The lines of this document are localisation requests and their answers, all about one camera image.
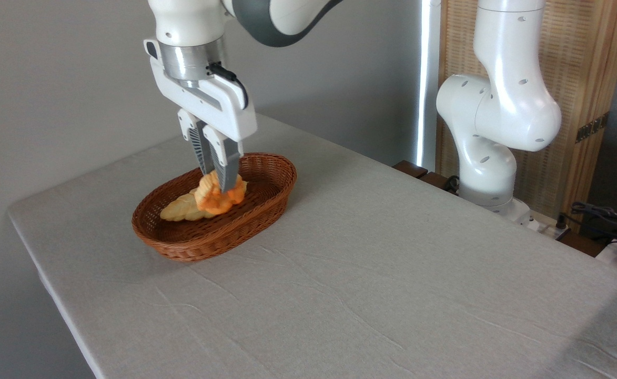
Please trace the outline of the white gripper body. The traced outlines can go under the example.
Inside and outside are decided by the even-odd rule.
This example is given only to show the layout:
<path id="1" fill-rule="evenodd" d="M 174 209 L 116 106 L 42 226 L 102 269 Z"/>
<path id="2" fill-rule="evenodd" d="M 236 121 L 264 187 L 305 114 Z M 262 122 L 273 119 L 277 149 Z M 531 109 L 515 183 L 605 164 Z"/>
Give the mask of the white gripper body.
<path id="1" fill-rule="evenodd" d="M 236 142 L 257 131 L 255 107 L 244 98 L 237 83 L 220 75 L 200 80 L 176 79 L 167 71 L 159 41 L 146 39 L 143 44 L 157 88 L 166 98 Z"/>

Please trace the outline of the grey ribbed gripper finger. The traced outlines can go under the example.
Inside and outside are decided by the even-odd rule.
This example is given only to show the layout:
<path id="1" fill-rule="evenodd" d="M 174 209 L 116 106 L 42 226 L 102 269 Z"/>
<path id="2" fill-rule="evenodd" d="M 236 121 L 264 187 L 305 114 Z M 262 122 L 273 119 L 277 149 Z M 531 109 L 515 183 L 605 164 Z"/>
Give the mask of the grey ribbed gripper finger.
<path id="1" fill-rule="evenodd" d="M 204 135 L 207 124 L 183 108 L 178 111 L 177 115 L 183 139 L 190 142 L 201 173 L 205 176 L 210 173 L 210 148 Z"/>
<path id="2" fill-rule="evenodd" d="M 203 127 L 203 136 L 206 173 L 215 171 L 222 193 L 233 190 L 238 180 L 241 158 L 238 143 L 210 125 Z"/>

